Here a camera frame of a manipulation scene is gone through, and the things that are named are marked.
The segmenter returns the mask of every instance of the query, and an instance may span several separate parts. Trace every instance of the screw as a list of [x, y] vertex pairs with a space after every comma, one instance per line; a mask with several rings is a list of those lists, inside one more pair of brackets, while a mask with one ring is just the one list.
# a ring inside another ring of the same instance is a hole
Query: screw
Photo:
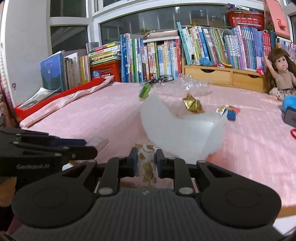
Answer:
[[104, 196], [110, 195], [111, 193], [113, 193], [113, 190], [111, 188], [100, 188], [99, 193]]
[[190, 187], [182, 187], [179, 189], [179, 193], [181, 193], [183, 195], [189, 195], [189, 194], [193, 193], [193, 189]]

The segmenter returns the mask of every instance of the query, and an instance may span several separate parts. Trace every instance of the bookshelf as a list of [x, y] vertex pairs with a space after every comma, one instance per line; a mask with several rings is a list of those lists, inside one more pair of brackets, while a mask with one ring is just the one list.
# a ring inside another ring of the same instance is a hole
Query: bookshelf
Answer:
[[182, 59], [182, 74], [189, 74], [199, 81], [212, 81], [213, 85], [267, 93], [268, 82], [265, 77], [251, 71], [218, 67], [186, 65]]

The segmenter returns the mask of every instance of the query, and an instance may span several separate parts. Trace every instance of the plastic bag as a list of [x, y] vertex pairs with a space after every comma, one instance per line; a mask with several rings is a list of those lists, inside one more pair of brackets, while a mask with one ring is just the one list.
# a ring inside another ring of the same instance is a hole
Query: plastic bag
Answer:
[[203, 96], [210, 93], [211, 81], [199, 82], [191, 75], [180, 75], [170, 82], [162, 82], [152, 88], [151, 93], [185, 97], [188, 93], [192, 96]]

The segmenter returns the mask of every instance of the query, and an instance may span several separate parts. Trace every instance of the red basket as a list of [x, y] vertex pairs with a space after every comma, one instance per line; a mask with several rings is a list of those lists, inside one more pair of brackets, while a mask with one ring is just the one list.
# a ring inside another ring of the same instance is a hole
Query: red basket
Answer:
[[90, 67], [91, 72], [97, 70], [101, 76], [114, 75], [114, 81], [121, 82], [121, 61], [115, 60], [106, 64], [98, 64]]
[[262, 13], [229, 11], [227, 17], [232, 28], [242, 25], [260, 31], [264, 29], [264, 14]]
[[92, 80], [91, 82], [88, 82], [84, 85], [79, 85], [79, 86], [74, 87], [70, 90], [66, 90], [66, 91], [56, 94], [52, 97], [49, 97], [49, 98], [39, 102], [38, 104], [33, 105], [32, 107], [30, 107], [26, 110], [19, 109], [18, 108], [19, 105], [18, 105], [17, 107], [15, 107], [15, 113], [20, 119], [23, 120], [23, 119], [27, 118], [29, 115], [35, 113], [37, 110], [40, 110], [42, 107], [46, 106], [47, 104], [49, 104], [50, 102], [52, 102], [58, 98], [74, 94], [80, 90], [87, 90], [87, 89], [92, 88], [96, 85], [102, 84], [104, 81], [105, 81], [105, 78], [96, 78], [94, 81]]

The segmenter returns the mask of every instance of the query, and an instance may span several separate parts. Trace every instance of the green wrapper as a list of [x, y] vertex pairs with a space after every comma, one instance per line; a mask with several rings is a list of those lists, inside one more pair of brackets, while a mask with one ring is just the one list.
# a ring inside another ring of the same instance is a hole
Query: green wrapper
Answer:
[[139, 93], [140, 99], [146, 99], [149, 95], [149, 91], [151, 90], [152, 86], [150, 84], [145, 84]]

